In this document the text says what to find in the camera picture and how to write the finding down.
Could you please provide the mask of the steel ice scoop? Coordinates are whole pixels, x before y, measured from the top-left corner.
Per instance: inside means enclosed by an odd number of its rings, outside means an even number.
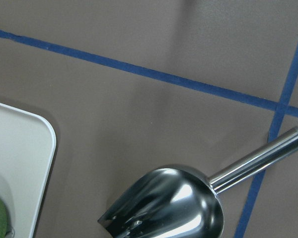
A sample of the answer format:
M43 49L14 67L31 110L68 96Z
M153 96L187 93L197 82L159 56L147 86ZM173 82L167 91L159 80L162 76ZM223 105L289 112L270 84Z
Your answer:
M184 165L152 170L98 219L113 238L219 238L219 194L298 150L298 127L208 177Z

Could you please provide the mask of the beige tray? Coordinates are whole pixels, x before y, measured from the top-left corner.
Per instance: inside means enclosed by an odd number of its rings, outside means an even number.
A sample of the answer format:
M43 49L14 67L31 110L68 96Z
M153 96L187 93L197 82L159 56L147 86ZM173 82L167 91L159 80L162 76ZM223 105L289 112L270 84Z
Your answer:
M0 198L11 238L34 235L56 144L45 118L0 103Z

